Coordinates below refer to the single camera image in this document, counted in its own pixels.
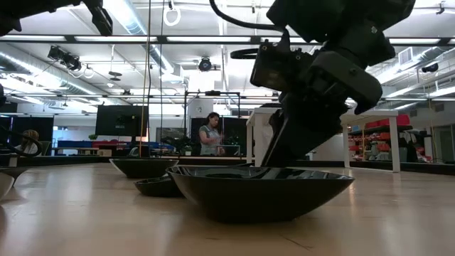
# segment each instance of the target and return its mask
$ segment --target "white table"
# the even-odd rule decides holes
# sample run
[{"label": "white table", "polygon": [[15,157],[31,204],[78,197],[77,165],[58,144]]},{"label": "white table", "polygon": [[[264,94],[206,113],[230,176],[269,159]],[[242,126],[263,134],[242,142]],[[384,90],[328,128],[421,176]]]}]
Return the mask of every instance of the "white table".
[{"label": "white table", "polygon": [[[252,128],[255,128],[255,166],[260,166],[264,158],[270,140],[263,137],[263,131],[269,126],[269,118],[279,108],[263,107],[255,108],[247,121],[247,162],[252,162]],[[382,119],[389,119],[390,122],[390,141],[392,142],[392,170],[400,172],[400,155],[398,151],[398,130],[397,117],[398,111],[395,110],[370,110],[360,115],[355,115],[353,110],[341,116],[343,126],[343,147],[344,147],[344,166],[350,167],[350,153],[348,142],[348,126],[362,125],[368,122],[376,122]]]}]

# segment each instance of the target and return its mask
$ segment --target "gray shirt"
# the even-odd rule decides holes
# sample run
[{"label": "gray shirt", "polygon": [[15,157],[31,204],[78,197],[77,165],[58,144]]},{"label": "gray shirt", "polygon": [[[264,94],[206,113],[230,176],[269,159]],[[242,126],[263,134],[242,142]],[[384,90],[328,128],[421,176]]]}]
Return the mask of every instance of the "gray shirt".
[{"label": "gray shirt", "polygon": [[207,134],[207,138],[216,138],[217,142],[214,144],[204,144],[200,143],[200,154],[201,155],[218,155],[218,150],[217,146],[220,145],[221,142],[221,136],[218,133],[217,129],[211,129],[208,125],[204,125],[199,128],[199,133],[200,132],[205,132]]}]

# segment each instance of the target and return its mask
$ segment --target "table leg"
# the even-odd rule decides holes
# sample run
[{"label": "table leg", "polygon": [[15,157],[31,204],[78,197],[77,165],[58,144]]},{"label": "table leg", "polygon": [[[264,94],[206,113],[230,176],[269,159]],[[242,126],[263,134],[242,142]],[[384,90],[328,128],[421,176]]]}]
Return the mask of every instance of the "table leg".
[{"label": "table leg", "polygon": [[344,167],[350,168],[349,156],[349,139],[348,139],[348,126],[343,125],[343,153],[344,153]]},{"label": "table leg", "polygon": [[253,161],[253,126],[247,125],[247,163]]},{"label": "table leg", "polygon": [[397,118],[389,117],[390,123],[390,142],[392,142],[392,170],[397,173],[400,172],[400,151],[398,149],[398,128]]},{"label": "table leg", "polygon": [[264,135],[263,135],[263,123],[262,123],[263,116],[261,114],[255,115],[255,166],[260,167],[262,164],[262,159],[264,158],[265,154],[265,142],[264,142]]}]

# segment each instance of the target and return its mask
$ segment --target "person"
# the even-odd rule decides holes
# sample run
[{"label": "person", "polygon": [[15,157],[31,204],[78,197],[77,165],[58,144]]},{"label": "person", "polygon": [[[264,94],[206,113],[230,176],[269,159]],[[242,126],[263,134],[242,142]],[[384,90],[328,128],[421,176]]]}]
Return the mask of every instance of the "person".
[{"label": "person", "polygon": [[218,122],[220,115],[217,112],[211,112],[204,125],[199,129],[200,137],[200,154],[203,156],[217,156],[223,154],[223,150],[219,148],[222,136],[218,132]]},{"label": "person", "polygon": [[[38,132],[32,129],[26,130],[22,134],[35,140],[38,140],[39,138]],[[28,140],[26,138],[22,139],[21,144],[16,146],[16,149],[21,150],[27,154],[35,154],[38,151],[38,147],[31,140]]]}]

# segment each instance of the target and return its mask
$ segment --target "dark hair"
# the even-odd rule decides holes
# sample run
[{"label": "dark hair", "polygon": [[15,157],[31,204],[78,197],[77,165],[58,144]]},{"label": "dark hair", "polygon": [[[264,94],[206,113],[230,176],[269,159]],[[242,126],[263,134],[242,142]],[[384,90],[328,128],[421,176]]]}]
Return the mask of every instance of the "dark hair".
[{"label": "dark hair", "polygon": [[217,112],[211,112],[210,114],[208,114],[207,118],[205,118],[205,121],[203,124],[208,125],[208,123],[210,122],[210,118],[214,118],[214,117],[220,118],[220,114],[218,114]]}]

